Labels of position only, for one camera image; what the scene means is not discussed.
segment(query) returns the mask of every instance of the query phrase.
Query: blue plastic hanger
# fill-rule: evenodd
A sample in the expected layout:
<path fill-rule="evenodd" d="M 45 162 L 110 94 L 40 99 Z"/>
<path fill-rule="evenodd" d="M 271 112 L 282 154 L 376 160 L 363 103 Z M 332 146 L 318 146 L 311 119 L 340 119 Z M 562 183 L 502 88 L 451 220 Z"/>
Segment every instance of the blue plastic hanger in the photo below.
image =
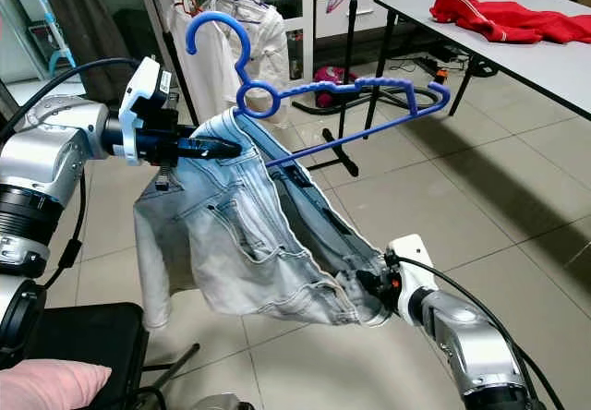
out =
<path fill-rule="evenodd" d="M 360 131 L 358 133 L 341 139 L 336 139 L 325 144 L 310 147 L 297 153 L 292 153 L 289 156 L 285 156 L 281 159 L 269 161 L 266 163 L 267 167 L 272 167 L 274 165 L 290 162 L 294 159 L 308 156 L 309 154 L 330 149 L 332 147 L 336 147 L 337 145 L 345 144 L 346 142 L 351 142 L 352 140 L 373 135 L 374 133 L 378 133 L 379 131 L 385 130 L 390 127 L 398 126 L 400 124 L 403 124 L 404 122 L 417 119 L 425 115 L 430 115 L 431 113 L 435 113 L 442 109 L 450 101 L 450 90 L 447 87 L 440 85 L 437 82 L 430 82 L 428 84 L 428 87 L 441 95 L 441 101 L 435 103 L 429 108 L 417 110 L 415 87 L 413 83 L 407 79 L 392 78 L 359 78 L 356 79 L 354 83 L 347 85 L 335 85 L 332 82 L 322 81 L 302 85 L 290 90 L 277 91 L 268 82 L 265 82 L 263 80 L 253 80 L 250 78 L 247 71 L 245 70 L 245 66 L 247 65 L 248 59 L 250 57 L 250 40 L 248 39 L 247 32 L 234 18 L 226 15 L 225 13 L 219 11 L 207 11 L 201 13 L 200 15 L 191 20 L 186 35 L 187 52 L 189 54 L 195 54 L 197 52 L 195 35 L 197 33 L 198 28 L 209 21 L 218 21 L 229 25 L 232 29 L 234 29 L 234 31 L 238 35 L 238 38 L 240 39 L 240 42 L 242 43 L 242 54 L 240 55 L 240 57 L 234 65 L 236 73 L 238 73 L 238 76 L 242 80 L 242 86 L 238 89 L 238 92 L 236 93 L 237 108 L 234 109 L 234 115 L 247 115 L 250 117 L 254 117 L 256 119 L 263 119 L 265 117 L 272 116 L 277 112 L 281 105 L 282 98 L 287 98 L 289 96 L 295 96 L 297 94 L 307 93 L 309 91 L 316 90 L 328 90 L 333 93 L 348 93 L 353 91 L 360 91 L 361 88 L 365 86 L 384 85 L 388 87 L 401 87 L 404 89 L 404 92 L 406 93 L 406 100 L 408 103 L 409 111 L 409 114 L 407 116 L 394 119 L 393 121 L 386 122 L 384 124 L 381 124 L 380 126 L 368 128 L 367 130 Z M 248 108 L 247 103 L 245 101 L 245 96 L 247 94 L 247 91 L 249 91 L 250 89 L 266 90 L 272 97 L 271 108 L 265 112 L 255 112 Z"/>

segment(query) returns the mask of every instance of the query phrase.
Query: tiled floor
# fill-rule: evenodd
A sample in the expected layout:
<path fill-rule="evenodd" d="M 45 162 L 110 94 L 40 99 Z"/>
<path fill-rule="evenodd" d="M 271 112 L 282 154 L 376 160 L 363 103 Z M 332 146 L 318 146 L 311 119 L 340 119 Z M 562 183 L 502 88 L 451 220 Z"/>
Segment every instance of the tiled floor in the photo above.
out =
<path fill-rule="evenodd" d="M 420 70 L 411 78 L 428 81 Z M 459 80 L 452 76 L 453 89 Z M 348 114 L 347 131 L 362 126 L 363 110 Z M 401 114 L 381 103 L 376 123 Z M 321 129 L 336 122 L 336 116 L 291 110 L 288 128 L 273 134 L 297 149 L 319 143 Z M 359 178 L 341 167 L 314 175 L 334 208 L 376 246 L 421 234 L 435 265 L 505 320 L 566 408 L 586 409 L 590 138 L 587 121 L 498 75 L 475 79 L 454 117 L 433 115 L 346 145 L 360 165 Z M 331 155 L 325 151 L 305 164 Z M 140 303 L 131 206 L 154 171 L 115 159 L 90 167 L 81 262 L 52 288 L 50 306 Z M 75 207 L 60 223 L 55 248 L 73 228 Z M 209 311 L 199 291 L 184 292 L 173 297 L 169 326 L 151 335 L 148 361 L 175 359 L 194 341 L 202 350 L 166 388 L 172 409 L 219 392 L 236 392 L 267 410 L 463 408 L 438 353 L 398 320 L 365 329 L 221 316 Z"/>

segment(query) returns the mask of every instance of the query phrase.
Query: red garment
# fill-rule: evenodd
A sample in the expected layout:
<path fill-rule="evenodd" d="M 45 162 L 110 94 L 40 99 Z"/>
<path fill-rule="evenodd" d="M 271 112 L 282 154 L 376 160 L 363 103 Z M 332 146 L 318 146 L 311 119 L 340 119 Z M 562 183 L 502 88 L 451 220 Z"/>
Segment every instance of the red garment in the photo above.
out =
<path fill-rule="evenodd" d="M 591 43 L 591 15 L 568 17 L 556 11 L 531 11 L 516 2 L 435 0 L 430 9 L 438 22 L 478 31 L 492 42 L 546 41 Z"/>

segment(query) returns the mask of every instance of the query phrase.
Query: white jacket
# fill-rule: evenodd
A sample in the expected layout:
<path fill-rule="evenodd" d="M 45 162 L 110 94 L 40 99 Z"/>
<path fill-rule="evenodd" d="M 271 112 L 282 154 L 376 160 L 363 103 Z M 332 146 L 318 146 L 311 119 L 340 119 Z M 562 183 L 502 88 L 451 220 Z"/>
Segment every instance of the white jacket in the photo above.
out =
<path fill-rule="evenodd" d="M 222 11 L 234 18 L 251 21 L 243 22 L 251 45 L 247 73 L 253 79 L 271 83 L 277 90 L 287 88 L 289 60 L 285 25 L 274 6 L 259 6 L 248 0 L 210 0 L 203 5 L 203 9 Z M 185 33 L 190 21 L 191 17 L 178 6 L 171 9 L 169 27 L 175 38 L 179 62 L 198 119 L 204 122 L 235 105 L 240 81 L 234 63 L 242 53 L 242 46 L 230 27 L 210 22 L 199 28 L 198 52 L 190 55 L 185 46 Z M 283 106 L 288 103 L 288 100 L 282 100 Z M 265 90 L 254 89 L 248 93 L 247 104 L 253 110 L 264 111 L 271 105 L 271 97 Z M 277 124 L 285 118 L 283 108 L 266 120 Z"/>

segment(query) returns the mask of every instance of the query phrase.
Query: jeans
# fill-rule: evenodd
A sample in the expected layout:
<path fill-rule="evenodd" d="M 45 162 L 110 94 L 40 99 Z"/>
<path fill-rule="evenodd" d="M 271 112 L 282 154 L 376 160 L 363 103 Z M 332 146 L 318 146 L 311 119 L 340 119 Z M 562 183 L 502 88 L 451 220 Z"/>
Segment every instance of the jeans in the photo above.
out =
<path fill-rule="evenodd" d="M 228 110 L 196 135 L 231 140 L 242 152 L 181 159 L 168 192 L 151 184 L 136 202 L 149 327 L 166 322 L 170 293 L 195 285 L 222 313 L 369 326 L 390 317 L 356 278 L 360 270 L 380 273 L 380 252 L 332 209 L 299 163 L 265 168 L 288 151 L 264 128 Z"/>

